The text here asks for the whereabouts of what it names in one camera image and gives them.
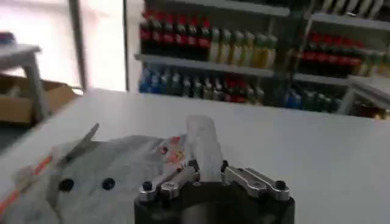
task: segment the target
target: yellow bottle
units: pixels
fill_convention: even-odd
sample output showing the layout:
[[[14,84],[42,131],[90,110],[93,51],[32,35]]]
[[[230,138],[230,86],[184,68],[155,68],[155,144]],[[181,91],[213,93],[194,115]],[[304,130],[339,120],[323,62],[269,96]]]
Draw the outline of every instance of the yellow bottle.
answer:
[[[219,62],[221,64],[228,64],[229,63],[229,55],[230,55],[230,39],[231,39],[232,33],[230,33],[229,30],[224,29],[222,31],[222,43],[220,47],[220,58]]]
[[[255,36],[250,32],[245,32],[245,41],[244,41],[244,49],[243,49],[243,58],[242,58],[242,66],[249,67],[252,63],[252,57],[254,55],[254,43]]]
[[[252,67],[260,68],[261,64],[261,53],[263,50],[263,45],[266,40],[266,36],[261,33],[256,34],[255,39],[255,47],[253,49],[253,57],[252,57]]]
[[[231,53],[231,65],[240,65],[243,54],[244,35],[240,31],[234,33],[234,42],[232,45]]]

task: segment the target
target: bottle cap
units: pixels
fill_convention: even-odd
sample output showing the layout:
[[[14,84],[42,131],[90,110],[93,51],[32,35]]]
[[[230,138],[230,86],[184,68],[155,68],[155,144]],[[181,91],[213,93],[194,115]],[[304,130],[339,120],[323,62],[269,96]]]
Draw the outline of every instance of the bottle cap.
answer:
[[[186,24],[187,23],[187,17],[184,15],[179,16],[179,24]]]
[[[212,30],[211,30],[211,37],[212,37],[212,41],[213,42],[216,42],[218,43],[219,42],[219,29],[214,27]]]
[[[253,46],[255,44],[255,35],[253,35],[251,32],[246,31],[245,32],[245,44],[247,46]]]
[[[230,44],[230,39],[232,37],[232,33],[230,33],[230,31],[227,29],[224,29],[222,32],[223,32],[222,33],[222,42],[224,44]]]
[[[191,25],[197,26],[197,17],[196,17],[196,16],[193,16],[193,17],[192,17],[192,19],[191,19]]]
[[[235,45],[242,46],[244,44],[244,35],[243,35],[243,33],[241,33],[240,31],[236,30],[234,34],[235,34],[235,39],[234,39]]]

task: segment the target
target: shelf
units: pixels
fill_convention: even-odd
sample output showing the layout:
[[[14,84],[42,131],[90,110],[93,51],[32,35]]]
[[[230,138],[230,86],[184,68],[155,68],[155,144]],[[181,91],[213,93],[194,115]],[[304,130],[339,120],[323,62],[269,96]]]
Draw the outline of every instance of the shelf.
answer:
[[[145,54],[135,54],[135,59],[147,63],[156,63],[162,65],[171,65],[171,66],[180,66],[186,68],[195,68],[195,69],[206,69],[212,71],[221,71],[245,75],[255,75],[258,77],[272,77],[273,71],[268,69],[258,69],[258,68],[248,68],[248,67],[238,67],[233,65],[223,65],[216,64],[207,61],[194,61],[181,58],[171,58],[158,55],[145,55]]]
[[[295,74],[294,79],[299,81],[316,82],[316,83],[323,83],[329,85],[340,85],[340,86],[348,85],[348,79],[324,77],[318,75],[308,75],[302,73]]]
[[[169,0],[187,4],[215,7],[217,9],[229,9],[244,12],[260,13],[264,15],[286,17],[290,10],[284,7],[274,7],[270,5],[254,4],[250,2],[226,1],[226,0]]]
[[[315,22],[332,23],[332,24],[339,24],[345,26],[390,31],[390,23],[371,20],[371,19],[331,15],[326,13],[315,13],[311,17],[311,19]]]

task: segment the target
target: blue bottle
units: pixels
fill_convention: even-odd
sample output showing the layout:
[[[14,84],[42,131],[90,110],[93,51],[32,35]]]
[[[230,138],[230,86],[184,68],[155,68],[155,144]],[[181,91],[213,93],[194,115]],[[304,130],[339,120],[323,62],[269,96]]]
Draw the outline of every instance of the blue bottle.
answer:
[[[151,70],[147,67],[144,67],[140,78],[140,84],[138,85],[138,90],[140,91],[140,93],[147,93],[147,89],[151,84],[151,79],[152,79]]]

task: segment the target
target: table surface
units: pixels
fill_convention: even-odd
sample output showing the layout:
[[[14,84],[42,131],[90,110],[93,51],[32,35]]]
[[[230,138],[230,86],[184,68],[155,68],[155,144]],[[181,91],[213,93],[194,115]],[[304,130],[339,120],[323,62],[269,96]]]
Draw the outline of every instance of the table surface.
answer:
[[[0,44],[0,60],[20,54],[31,54],[40,51],[40,48],[29,44]]]
[[[83,136],[158,137],[185,132],[186,116],[214,119],[224,158],[285,180],[296,223],[388,223],[390,123],[359,117],[176,97],[94,90],[26,134],[0,156],[0,194],[11,174]]]
[[[349,80],[352,84],[358,85],[376,95],[383,96],[390,100],[390,78],[382,76],[373,77],[357,77],[350,76]]]

